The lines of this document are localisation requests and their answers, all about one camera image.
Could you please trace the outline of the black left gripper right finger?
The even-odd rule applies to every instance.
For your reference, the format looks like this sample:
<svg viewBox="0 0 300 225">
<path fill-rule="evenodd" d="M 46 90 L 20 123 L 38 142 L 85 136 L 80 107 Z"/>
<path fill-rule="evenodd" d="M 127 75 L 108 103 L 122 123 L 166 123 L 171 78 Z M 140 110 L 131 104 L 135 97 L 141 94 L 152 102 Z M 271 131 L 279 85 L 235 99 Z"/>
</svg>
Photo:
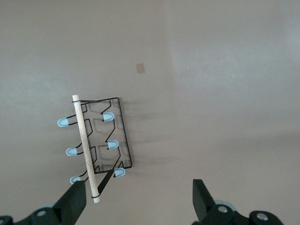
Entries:
<svg viewBox="0 0 300 225">
<path fill-rule="evenodd" d="M 234 211 L 224 204 L 216 204 L 203 180 L 193 180 L 193 207 L 198 220 L 192 225 L 233 225 Z"/>
</svg>

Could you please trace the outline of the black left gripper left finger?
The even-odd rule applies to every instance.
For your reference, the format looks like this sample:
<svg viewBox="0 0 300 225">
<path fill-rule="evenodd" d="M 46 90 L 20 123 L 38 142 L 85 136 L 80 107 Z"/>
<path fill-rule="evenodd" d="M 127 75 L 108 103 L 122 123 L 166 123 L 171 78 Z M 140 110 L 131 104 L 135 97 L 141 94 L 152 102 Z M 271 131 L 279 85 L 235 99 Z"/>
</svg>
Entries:
<svg viewBox="0 0 300 225">
<path fill-rule="evenodd" d="M 74 225 L 86 207 L 84 181 L 75 182 L 51 207 L 40 208 L 21 220 L 22 225 Z"/>
</svg>

